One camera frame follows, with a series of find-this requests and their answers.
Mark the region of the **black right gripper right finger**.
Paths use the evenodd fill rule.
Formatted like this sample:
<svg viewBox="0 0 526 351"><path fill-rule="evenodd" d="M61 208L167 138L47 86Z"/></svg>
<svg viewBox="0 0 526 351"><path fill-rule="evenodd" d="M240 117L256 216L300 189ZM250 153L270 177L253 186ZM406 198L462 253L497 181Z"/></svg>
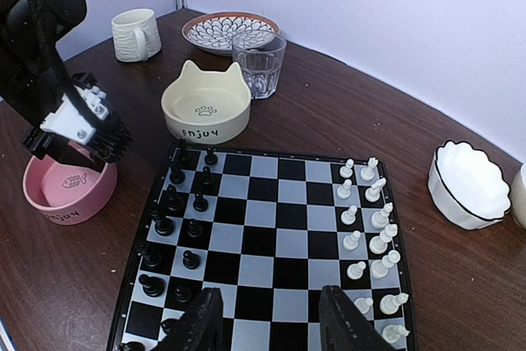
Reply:
<svg viewBox="0 0 526 351"><path fill-rule="evenodd" d="M322 288L319 319L322 350L395 350L339 286Z"/></svg>

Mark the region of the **black corner chess piece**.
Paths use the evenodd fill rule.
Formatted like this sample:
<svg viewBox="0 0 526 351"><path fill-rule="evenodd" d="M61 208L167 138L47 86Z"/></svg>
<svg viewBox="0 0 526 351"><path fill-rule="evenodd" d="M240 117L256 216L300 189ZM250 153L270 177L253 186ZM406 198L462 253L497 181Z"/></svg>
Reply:
<svg viewBox="0 0 526 351"><path fill-rule="evenodd" d="M120 343L116 347L117 351L145 351L145 346L141 342L129 341Z"/></svg>

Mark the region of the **black chess piece tall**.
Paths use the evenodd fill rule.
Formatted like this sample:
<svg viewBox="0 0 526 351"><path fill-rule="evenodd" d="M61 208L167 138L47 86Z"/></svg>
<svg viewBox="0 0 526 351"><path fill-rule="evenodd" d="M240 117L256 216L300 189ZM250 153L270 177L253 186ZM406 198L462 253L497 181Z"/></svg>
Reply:
<svg viewBox="0 0 526 351"><path fill-rule="evenodd" d="M155 224L155 232L160 236L169 236L173 233L173 222L167 219L159 205L154 203L150 208L150 217Z"/></svg>

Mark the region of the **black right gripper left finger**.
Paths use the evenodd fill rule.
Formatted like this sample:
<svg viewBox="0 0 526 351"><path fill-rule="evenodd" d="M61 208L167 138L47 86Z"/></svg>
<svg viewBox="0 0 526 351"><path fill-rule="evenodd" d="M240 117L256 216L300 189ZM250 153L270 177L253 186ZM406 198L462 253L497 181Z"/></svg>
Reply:
<svg viewBox="0 0 526 351"><path fill-rule="evenodd" d="M220 289L203 289L158 343L158 350L221 350L223 309Z"/></svg>

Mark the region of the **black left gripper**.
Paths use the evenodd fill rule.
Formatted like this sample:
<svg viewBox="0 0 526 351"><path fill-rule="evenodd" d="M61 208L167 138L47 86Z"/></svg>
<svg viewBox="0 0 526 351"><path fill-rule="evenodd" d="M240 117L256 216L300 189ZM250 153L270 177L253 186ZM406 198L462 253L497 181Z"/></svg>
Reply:
<svg viewBox="0 0 526 351"><path fill-rule="evenodd" d="M39 128L67 94L59 87L49 65L39 57L35 61L36 71L33 72L27 66L30 60L20 57L5 39L1 40L1 98L31 125L22 141L23 146L37 159L49 156L60 164L103 169L106 162L85 147Z"/></svg>

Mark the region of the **black pawn fifteenth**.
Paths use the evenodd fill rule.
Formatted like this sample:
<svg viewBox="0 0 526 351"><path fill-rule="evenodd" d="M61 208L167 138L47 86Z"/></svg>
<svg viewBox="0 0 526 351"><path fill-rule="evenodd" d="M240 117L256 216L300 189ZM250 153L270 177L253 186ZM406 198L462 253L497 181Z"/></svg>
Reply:
<svg viewBox="0 0 526 351"><path fill-rule="evenodd" d="M165 335L169 335L171 332L173 332L177 328L177 325L178 325L177 318L167 318L161 322L160 328Z"/></svg>

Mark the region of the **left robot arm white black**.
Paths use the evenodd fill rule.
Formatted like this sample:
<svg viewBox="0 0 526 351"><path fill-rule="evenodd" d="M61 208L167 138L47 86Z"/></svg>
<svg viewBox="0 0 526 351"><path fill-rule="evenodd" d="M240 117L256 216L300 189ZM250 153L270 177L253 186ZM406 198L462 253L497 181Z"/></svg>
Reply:
<svg viewBox="0 0 526 351"><path fill-rule="evenodd" d="M85 0L1 0L1 97L30 125L37 159L99 173L129 133L90 73L70 75L56 43L85 18Z"/></svg>

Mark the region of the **black pawn twelfth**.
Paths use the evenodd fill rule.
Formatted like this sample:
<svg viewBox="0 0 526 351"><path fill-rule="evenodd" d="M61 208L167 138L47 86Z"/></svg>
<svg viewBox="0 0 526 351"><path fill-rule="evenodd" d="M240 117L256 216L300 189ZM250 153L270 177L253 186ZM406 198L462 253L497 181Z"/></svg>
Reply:
<svg viewBox="0 0 526 351"><path fill-rule="evenodd" d="M197 269L201 264L201 258L195 252L191 250L186 250L182 255L182 263L189 270Z"/></svg>

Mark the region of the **black pawn thirteenth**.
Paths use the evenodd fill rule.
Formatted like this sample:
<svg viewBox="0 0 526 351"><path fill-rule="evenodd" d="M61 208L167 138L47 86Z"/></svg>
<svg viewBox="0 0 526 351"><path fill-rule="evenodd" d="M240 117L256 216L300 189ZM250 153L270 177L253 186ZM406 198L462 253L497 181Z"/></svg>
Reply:
<svg viewBox="0 0 526 351"><path fill-rule="evenodd" d="M174 296L179 303L188 303L192 299L192 291L185 285L177 284L174 288Z"/></svg>

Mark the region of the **pink cat-shaped bowl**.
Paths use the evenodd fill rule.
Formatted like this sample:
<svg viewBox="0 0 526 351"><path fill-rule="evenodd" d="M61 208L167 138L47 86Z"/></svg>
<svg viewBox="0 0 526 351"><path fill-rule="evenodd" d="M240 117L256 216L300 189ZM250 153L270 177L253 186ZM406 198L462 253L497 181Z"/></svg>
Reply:
<svg viewBox="0 0 526 351"><path fill-rule="evenodd" d="M28 203L55 224L80 224L99 213L111 199L118 181L116 164L101 172L60 164L49 156L31 158L22 181Z"/></svg>

